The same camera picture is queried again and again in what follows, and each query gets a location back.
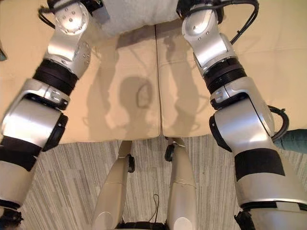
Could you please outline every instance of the floor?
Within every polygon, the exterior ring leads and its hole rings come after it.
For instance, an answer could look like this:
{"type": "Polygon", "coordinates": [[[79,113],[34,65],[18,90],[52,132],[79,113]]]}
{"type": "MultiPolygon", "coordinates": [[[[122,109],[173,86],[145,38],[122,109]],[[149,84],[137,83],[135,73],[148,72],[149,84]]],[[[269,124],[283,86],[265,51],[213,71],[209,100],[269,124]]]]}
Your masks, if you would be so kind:
{"type": "MultiPolygon", "coordinates": [[[[238,230],[233,155],[212,136],[185,138],[196,177],[200,230],[238,230]]],[[[42,153],[22,207],[23,229],[86,230],[120,141],[62,144],[42,153]]],[[[153,194],[160,196],[157,221],[166,219],[171,163],[163,137],[133,142],[136,171],[128,175],[125,221],[148,221],[153,194]]],[[[307,154],[282,151],[307,190],[307,154]]]]}

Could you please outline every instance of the black cable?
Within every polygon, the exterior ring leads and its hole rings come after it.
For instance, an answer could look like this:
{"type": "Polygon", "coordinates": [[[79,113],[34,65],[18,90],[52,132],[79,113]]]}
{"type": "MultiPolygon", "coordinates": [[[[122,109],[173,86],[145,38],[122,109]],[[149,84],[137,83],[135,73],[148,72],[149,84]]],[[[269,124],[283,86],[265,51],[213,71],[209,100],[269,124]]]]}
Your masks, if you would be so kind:
{"type": "Polygon", "coordinates": [[[259,3],[257,0],[228,0],[228,1],[223,1],[222,4],[215,5],[215,6],[201,6],[197,7],[195,9],[192,9],[188,12],[188,16],[191,15],[192,13],[202,11],[202,10],[216,10],[225,6],[229,5],[238,5],[238,4],[251,4],[254,6],[254,11],[244,24],[244,26],[237,31],[237,34],[234,36],[233,39],[231,39],[230,43],[233,45],[238,38],[249,28],[249,26],[255,21],[258,11],[259,11],[259,3]]]}
{"type": "Polygon", "coordinates": [[[278,114],[278,115],[281,116],[282,119],[283,119],[283,125],[282,125],[282,127],[281,127],[280,130],[279,130],[277,133],[275,133],[275,135],[272,137],[272,140],[275,141],[275,140],[281,138],[281,137],[287,132],[287,130],[288,130],[288,128],[289,128],[289,118],[288,118],[287,114],[285,113],[285,109],[278,109],[278,108],[276,108],[276,107],[274,107],[274,106],[271,106],[271,105],[269,105],[268,107],[269,107],[269,109],[270,109],[270,111],[271,111],[272,113],[278,114]]]}
{"type": "Polygon", "coordinates": [[[53,29],[56,28],[55,25],[54,25],[51,21],[49,21],[43,14],[38,13],[38,18],[39,18],[42,22],[44,22],[45,24],[47,24],[48,26],[50,26],[51,28],[53,28],[53,29]]]}
{"type": "Polygon", "coordinates": [[[157,222],[158,211],[159,211],[160,197],[159,197],[158,194],[154,194],[153,198],[154,198],[153,200],[154,200],[154,203],[155,203],[155,212],[154,212],[154,214],[152,215],[152,217],[149,219],[148,222],[150,222],[150,221],[154,218],[154,216],[155,216],[154,222],[156,223],[156,222],[157,222]],[[155,196],[158,197],[158,204],[157,204],[157,202],[156,202],[156,200],[155,200],[155,198],[154,198],[155,196]]]}
{"type": "Polygon", "coordinates": [[[55,29],[55,28],[56,28],[55,25],[54,25],[51,21],[49,21],[49,20],[43,15],[43,13],[56,13],[57,11],[62,10],[63,8],[65,8],[65,7],[67,7],[67,6],[71,5],[71,4],[74,4],[74,3],[76,3],[76,2],[79,2],[79,1],[80,1],[80,0],[70,0],[70,1],[68,1],[68,2],[66,2],[66,3],[64,3],[64,4],[62,4],[62,5],[58,6],[58,7],[52,8],[52,9],[41,6],[41,7],[38,9],[38,18],[39,18],[42,22],[44,22],[45,24],[47,24],[48,26],[50,26],[50,27],[52,27],[53,29],[55,29]]]}

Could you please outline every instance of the sofa cushion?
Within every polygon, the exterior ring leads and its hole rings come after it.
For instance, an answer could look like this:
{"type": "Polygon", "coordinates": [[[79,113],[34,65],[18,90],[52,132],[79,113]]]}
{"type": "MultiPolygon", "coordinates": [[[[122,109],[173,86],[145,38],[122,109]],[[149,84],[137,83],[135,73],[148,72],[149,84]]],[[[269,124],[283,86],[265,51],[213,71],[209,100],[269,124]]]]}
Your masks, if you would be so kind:
{"type": "MultiPolygon", "coordinates": [[[[53,29],[37,17],[37,0],[1,2],[0,116],[42,61],[53,29]]],[[[97,44],[71,94],[62,143],[152,138],[160,134],[154,26],[97,44]]]]}
{"type": "MultiPolygon", "coordinates": [[[[307,1],[260,1],[260,12],[234,49],[267,104],[286,108],[290,129],[307,128],[307,1]]],[[[225,7],[221,32],[231,39],[252,12],[251,6],[225,7]]],[[[165,136],[210,133],[214,114],[209,91],[181,35],[177,20],[156,26],[162,130],[165,136]]],[[[276,130],[281,119],[275,118],[276,130]]]]}

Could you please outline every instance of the robotic arm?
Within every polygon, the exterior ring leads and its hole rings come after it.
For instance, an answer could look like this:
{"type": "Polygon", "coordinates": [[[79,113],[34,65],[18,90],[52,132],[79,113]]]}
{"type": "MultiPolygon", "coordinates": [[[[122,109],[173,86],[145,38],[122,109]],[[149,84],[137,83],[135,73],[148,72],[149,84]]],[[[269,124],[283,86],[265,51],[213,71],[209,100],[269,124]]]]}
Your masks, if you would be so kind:
{"type": "MultiPolygon", "coordinates": [[[[97,27],[82,2],[87,1],[48,1],[56,17],[54,35],[35,75],[25,82],[4,116],[0,144],[0,228],[18,226],[22,220],[17,209],[26,198],[36,160],[41,151],[58,145],[68,120],[62,110],[68,106],[70,93],[89,65],[88,41],[97,27]]],[[[209,121],[212,134],[219,146],[235,156],[236,194],[243,209],[235,216],[236,221],[243,230],[305,229],[306,193],[272,142],[274,122],[270,110],[232,48],[239,36],[229,42],[218,30],[218,23],[223,20],[220,6],[244,1],[179,2],[188,3],[181,8],[186,12],[182,14],[185,18],[182,33],[193,48],[211,94],[211,104],[217,110],[209,121]]],[[[183,219],[193,223],[185,229],[197,226],[196,195],[184,196],[187,191],[177,188],[176,175],[181,179],[188,174],[187,186],[191,187],[188,194],[195,193],[192,173],[180,173],[182,169],[192,172],[186,164],[187,154],[178,154],[181,148],[182,145],[176,146],[173,155],[174,183],[167,220],[171,230],[183,229],[180,222],[183,219]],[[190,206],[180,205],[184,198],[190,206]]],[[[129,159],[121,157],[116,164],[122,164],[126,171],[129,159]]],[[[116,213],[120,217],[122,208],[116,213]]],[[[101,219],[97,220],[98,228],[104,225],[101,219]]]]}
{"type": "Polygon", "coordinates": [[[307,196],[272,141],[272,114],[231,43],[219,33],[221,12],[212,9],[214,1],[200,2],[191,6],[182,34],[217,110],[209,120],[211,132],[235,156],[236,195],[243,208],[235,219],[243,230],[305,229],[307,196]]]}
{"type": "Polygon", "coordinates": [[[91,59],[87,38],[95,23],[87,8],[78,1],[49,3],[55,32],[33,78],[26,80],[2,121],[0,227],[21,221],[16,210],[26,198],[36,160],[41,151],[58,145],[68,121],[62,110],[91,59]]]}

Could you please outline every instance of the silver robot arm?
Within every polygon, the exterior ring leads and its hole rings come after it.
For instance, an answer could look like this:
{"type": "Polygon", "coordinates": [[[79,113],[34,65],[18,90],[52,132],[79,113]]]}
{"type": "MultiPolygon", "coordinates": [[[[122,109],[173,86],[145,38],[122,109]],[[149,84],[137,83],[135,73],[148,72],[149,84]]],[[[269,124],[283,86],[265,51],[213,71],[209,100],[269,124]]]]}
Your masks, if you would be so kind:
{"type": "MultiPolygon", "coordinates": [[[[66,0],[57,1],[54,7],[66,0]]],[[[55,32],[42,63],[27,79],[2,121],[0,143],[0,228],[17,226],[16,210],[30,188],[41,151],[58,145],[68,118],[70,93],[87,69],[91,49],[86,34],[93,26],[80,2],[55,12],[55,32]]]]}
{"type": "Polygon", "coordinates": [[[236,195],[243,209],[235,219],[241,229],[306,229],[307,195],[272,141],[270,110],[232,45],[219,33],[216,11],[187,16],[182,34],[217,110],[209,121],[212,134],[235,156],[236,195]]]}

